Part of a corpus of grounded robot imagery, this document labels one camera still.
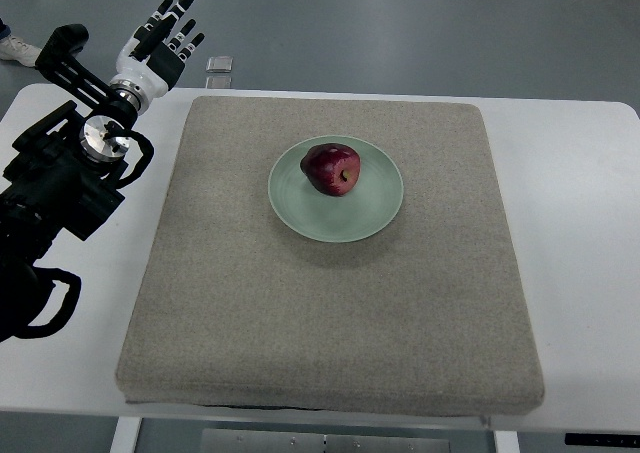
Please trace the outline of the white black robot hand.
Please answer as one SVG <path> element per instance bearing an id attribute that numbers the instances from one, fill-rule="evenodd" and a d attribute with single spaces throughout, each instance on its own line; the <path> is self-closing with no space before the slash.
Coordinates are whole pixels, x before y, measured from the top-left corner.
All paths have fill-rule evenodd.
<path id="1" fill-rule="evenodd" d="M 121 49 L 109 86 L 133 96 L 138 110 L 177 84 L 187 60 L 203 42 L 204 34 L 192 33 L 195 20 L 178 25 L 194 1 L 163 0 Z"/>

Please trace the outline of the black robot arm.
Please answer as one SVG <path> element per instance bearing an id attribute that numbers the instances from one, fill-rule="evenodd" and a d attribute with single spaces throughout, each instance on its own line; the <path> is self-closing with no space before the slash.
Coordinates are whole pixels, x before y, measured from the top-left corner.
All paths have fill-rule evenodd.
<path id="1" fill-rule="evenodd" d="M 37 69 L 72 99 L 13 143 L 1 194 L 1 338 L 45 338 L 70 320 L 82 280 L 36 266 L 61 230 L 87 239 L 123 202 L 154 155 L 134 131 L 137 106 L 75 58 L 88 41 L 81 24 L 51 34 Z"/>

